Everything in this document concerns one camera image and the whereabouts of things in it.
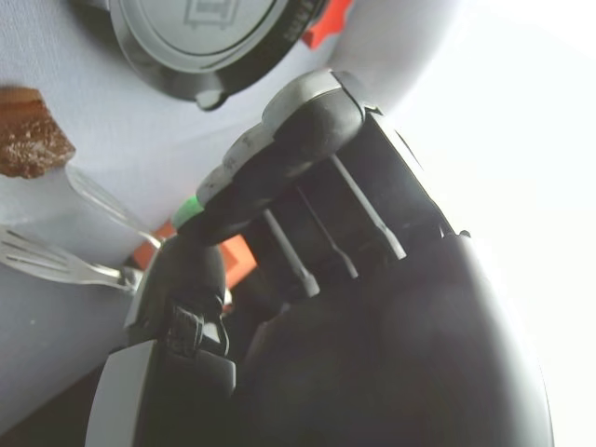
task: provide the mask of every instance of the green tape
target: green tape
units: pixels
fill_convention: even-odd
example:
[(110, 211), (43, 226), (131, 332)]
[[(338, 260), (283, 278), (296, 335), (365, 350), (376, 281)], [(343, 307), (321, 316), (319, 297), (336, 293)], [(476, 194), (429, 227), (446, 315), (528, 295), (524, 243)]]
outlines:
[(174, 213), (171, 224), (178, 230), (200, 212), (203, 212), (203, 207), (198, 203), (196, 196), (192, 196)]

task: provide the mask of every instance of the embossed logo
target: embossed logo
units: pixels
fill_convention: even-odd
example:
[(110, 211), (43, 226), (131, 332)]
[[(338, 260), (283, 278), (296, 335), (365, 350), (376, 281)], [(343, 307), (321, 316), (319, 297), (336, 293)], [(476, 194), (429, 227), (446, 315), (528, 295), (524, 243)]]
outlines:
[(234, 24), (239, 3), (239, 0), (186, 0), (184, 24), (193, 29), (198, 25), (225, 29)]

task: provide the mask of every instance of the robotic hand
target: robotic hand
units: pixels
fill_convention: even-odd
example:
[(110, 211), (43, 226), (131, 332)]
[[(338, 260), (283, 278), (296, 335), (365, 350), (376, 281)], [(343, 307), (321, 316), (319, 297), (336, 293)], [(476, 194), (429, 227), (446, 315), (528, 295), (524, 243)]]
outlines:
[[(469, 234), (351, 76), (281, 90), (197, 198), (106, 363), (88, 447), (553, 445), (540, 371)], [(238, 233), (277, 315), (236, 380), (213, 247)]]

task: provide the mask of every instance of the brown food piece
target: brown food piece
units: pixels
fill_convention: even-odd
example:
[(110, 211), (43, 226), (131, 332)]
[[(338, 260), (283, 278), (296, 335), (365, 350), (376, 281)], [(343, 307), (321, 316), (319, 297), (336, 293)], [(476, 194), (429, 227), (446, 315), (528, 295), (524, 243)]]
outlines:
[(0, 174), (33, 179), (74, 155), (38, 90), (0, 88)]

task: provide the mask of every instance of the bread piece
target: bread piece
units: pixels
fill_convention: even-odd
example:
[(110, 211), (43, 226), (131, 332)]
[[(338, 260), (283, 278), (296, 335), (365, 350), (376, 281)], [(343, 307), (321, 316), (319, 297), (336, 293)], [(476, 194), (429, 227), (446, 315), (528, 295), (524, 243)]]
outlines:
[(74, 155), (38, 90), (0, 88), (0, 174), (40, 177)]

